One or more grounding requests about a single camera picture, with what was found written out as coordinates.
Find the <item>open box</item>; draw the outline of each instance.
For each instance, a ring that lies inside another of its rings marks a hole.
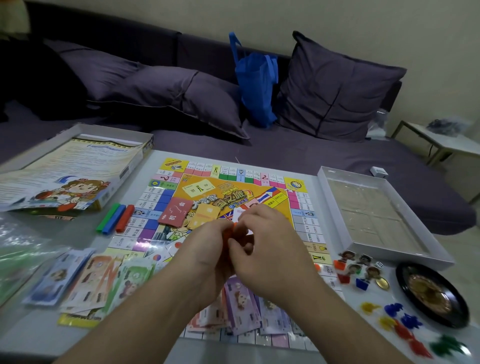
[[[435,270],[455,264],[387,180],[328,167],[317,176],[345,250]]]
[[[0,174],[19,171],[25,169],[27,166],[35,165],[35,163],[41,161],[43,157],[48,156],[51,152],[57,150],[58,153],[58,150],[60,150],[58,148],[69,142],[72,138],[79,136],[85,136],[87,139],[93,138],[94,140],[98,140],[99,144],[105,144],[106,141],[113,141],[119,145],[130,145],[128,148],[134,150],[132,153],[132,158],[128,160],[128,163],[122,165],[121,170],[114,175],[111,181],[109,181],[108,186],[100,193],[97,193],[98,199],[88,205],[88,209],[101,209],[119,189],[131,172],[138,166],[146,153],[152,149],[152,134],[110,128],[107,126],[78,123],[73,127],[62,131],[53,138],[45,140],[44,142],[37,144],[36,146],[1,164]]]

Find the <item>blue tote bag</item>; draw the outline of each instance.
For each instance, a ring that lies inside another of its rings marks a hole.
[[[241,43],[234,32],[229,38],[241,100],[260,126],[268,127],[276,120],[272,112],[272,89],[278,83],[276,56],[251,53],[239,60],[237,44],[241,46]]]

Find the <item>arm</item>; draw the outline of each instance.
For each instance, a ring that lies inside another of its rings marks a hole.
[[[191,318],[231,276],[219,219],[195,229],[172,261],[68,350],[56,364],[162,363]]]
[[[247,229],[254,235],[250,254],[242,241],[228,241],[237,276],[255,294],[283,308],[329,364],[356,363],[365,348],[371,363],[411,363],[318,276],[303,242],[280,212],[265,205],[248,209],[234,235]]]

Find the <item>tiled floor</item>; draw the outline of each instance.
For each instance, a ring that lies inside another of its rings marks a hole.
[[[480,324],[480,228],[474,227],[457,235],[435,235],[454,257],[456,264],[440,272],[458,289],[467,301],[472,319]]]

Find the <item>person's left hand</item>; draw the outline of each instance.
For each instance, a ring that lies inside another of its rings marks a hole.
[[[218,297],[226,280],[234,274],[222,239],[222,233],[232,228],[233,223],[226,218],[203,224],[187,236],[168,264],[192,283],[197,312]]]

